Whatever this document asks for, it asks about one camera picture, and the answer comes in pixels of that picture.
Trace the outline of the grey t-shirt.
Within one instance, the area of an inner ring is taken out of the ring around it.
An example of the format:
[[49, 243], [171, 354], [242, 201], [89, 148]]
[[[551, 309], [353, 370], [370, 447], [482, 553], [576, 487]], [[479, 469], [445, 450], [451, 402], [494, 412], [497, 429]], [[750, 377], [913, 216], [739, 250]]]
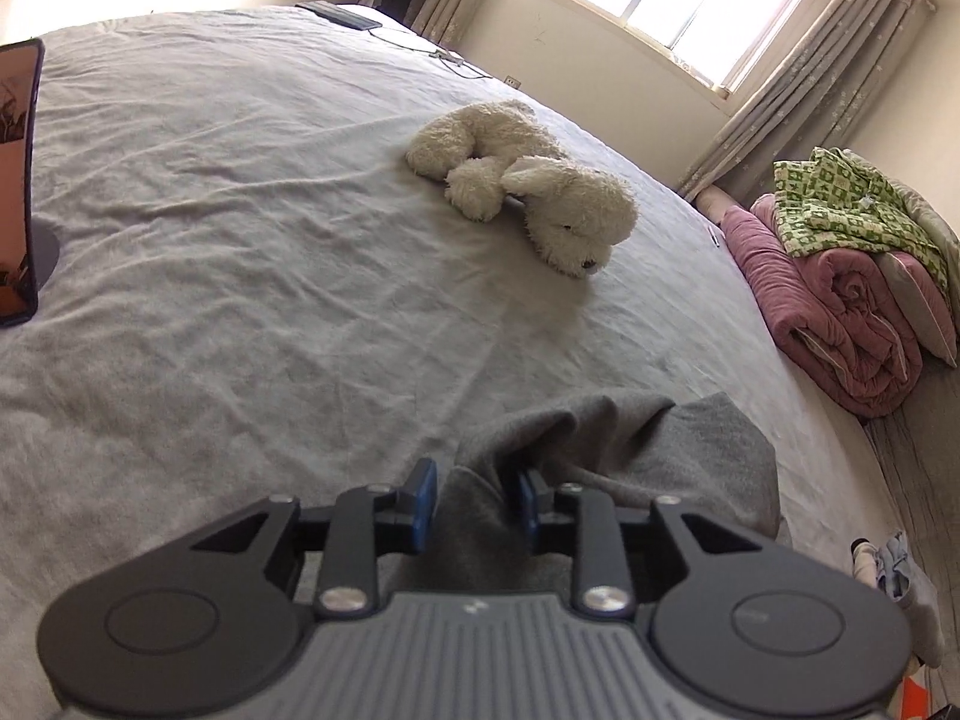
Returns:
[[427, 550], [404, 557], [396, 592], [558, 593], [571, 562], [534, 556], [506, 518], [498, 475], [532, 466], [551, 486], [601, 489], [644, 509], [673, 494], [781, 544], [775, 449], [724, 394], [688, 403], [641, 390], [601, 390], [501, 416], [460, 441]]

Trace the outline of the folded beige clothes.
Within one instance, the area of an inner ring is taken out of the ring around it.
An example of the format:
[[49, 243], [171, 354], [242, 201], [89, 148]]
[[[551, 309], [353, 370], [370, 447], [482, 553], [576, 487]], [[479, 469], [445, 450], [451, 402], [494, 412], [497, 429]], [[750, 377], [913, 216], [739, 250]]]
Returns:
[[[858, 538], [851, 543], [850, 551], [853, 577], [859, 582], [866, 583], [869, 587], [874, 587], [874, 589], [882, 592], [878, 588], [877, 553], [880, 546], [866, 538]], [[900, 608], [900, 611], [907, 617], [908, 624], [910, 624], [913, 655], [916, 656], [916, 660], [926, 667], [942, 667], [947, 649], [942, 622], [940, 622], [939, 595], [937, 595], [934, 608], [929, 606], [916, 608], [916, 606], [913, 606], [907, 610]]]

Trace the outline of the grey bed sheet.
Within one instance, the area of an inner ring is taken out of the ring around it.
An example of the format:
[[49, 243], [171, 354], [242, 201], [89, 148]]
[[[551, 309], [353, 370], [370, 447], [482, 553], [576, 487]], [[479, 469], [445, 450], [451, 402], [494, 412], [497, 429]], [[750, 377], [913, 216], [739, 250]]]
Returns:
[[47, 36], [32, 208], [62, 254], [2, 337], [5, 717], [57, 707], [36, 629], [73, 583], [267, 494], [445, 478], [475, 427], [576, 395], [726, 394], [775, 449], [789, 544], [839, 567], [895, 530], [861, 424], [669, 187], [540, 110], [640, 205], [573, 280], [519, 211], [472, 223], [410, 171], [425, 122], [505, 93], [295, 7]]

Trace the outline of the light blue small garment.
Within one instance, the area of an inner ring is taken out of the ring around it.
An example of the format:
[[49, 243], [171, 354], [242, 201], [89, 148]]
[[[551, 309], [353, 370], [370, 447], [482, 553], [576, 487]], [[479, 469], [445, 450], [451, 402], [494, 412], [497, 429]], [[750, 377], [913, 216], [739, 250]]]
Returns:
[[878, 588], [902, 610], [934, 608], [937, 590], [911, 552], [907, 534], [900, 530], [878, 548]]

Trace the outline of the folded pink quilt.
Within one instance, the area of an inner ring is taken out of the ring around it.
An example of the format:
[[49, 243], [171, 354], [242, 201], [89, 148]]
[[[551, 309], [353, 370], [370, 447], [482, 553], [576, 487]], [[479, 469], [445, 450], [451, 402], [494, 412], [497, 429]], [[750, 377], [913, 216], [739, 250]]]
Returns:
[[794, 259], [740, 205], [722, 213], [721, 229], [776, 346], [844, 410], [866, 419], [893, 413], [923, 358], [871, 257], [832, 249], [825, 265]]

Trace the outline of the white plush dog toy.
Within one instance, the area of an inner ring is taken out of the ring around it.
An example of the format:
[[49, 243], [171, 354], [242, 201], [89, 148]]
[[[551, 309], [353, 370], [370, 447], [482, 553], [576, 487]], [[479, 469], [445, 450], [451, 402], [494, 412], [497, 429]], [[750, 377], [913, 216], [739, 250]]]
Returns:
[[449, 205], [469, 220], [488, 223], [506, 200], [517, 200], [535, 252], [567, 277], [602, 270], [638, 222], [630, 187], [573, 161], [517, 99], [439, 115], [416, 132], [405, 161], [443, 184]]

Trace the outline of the green patterned blanket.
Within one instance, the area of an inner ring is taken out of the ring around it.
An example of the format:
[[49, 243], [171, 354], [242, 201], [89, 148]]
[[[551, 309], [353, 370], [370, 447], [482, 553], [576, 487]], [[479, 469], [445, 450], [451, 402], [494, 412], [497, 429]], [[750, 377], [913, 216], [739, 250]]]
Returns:
[[830, 249], [866, 254], [907, 252], [949, 295], [944, 255], [908, 215], [903, 193], [877, 167], [839, 148], [812, 149], [807, 160], [773, 163], [776, 232], [791, 257]]

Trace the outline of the grey window curtain right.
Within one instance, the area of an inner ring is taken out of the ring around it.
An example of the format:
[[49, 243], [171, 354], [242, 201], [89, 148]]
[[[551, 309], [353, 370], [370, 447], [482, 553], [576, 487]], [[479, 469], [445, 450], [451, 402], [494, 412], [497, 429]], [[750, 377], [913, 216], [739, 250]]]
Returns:
[[791, 54], [680, 179], [695, 200], [715, 185], [748, 203], [773, 188], [773, 164], [850, 144], [934, 13], [931, 0], [832, 0]]

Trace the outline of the dark tablet on bed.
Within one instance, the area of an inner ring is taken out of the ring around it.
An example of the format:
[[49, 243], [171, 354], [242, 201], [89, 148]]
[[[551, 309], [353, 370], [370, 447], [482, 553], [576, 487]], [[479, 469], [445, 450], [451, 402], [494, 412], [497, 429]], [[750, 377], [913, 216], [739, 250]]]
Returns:
[[331, 21], [334, 25], [344, 28], [354, 29], [355, 31], [370, 32], [373, 29], [379, 29], [382, 26], [381, 21], [373, 20], [369, 16], [361, 15], [356, 11], [350, 10], [342, 5], [331, 4], [325, 0], [309, 0], [309, 2], [298, 2], [296, 8], [309, 11], [313, 15], [319, 16], [322, 20]]

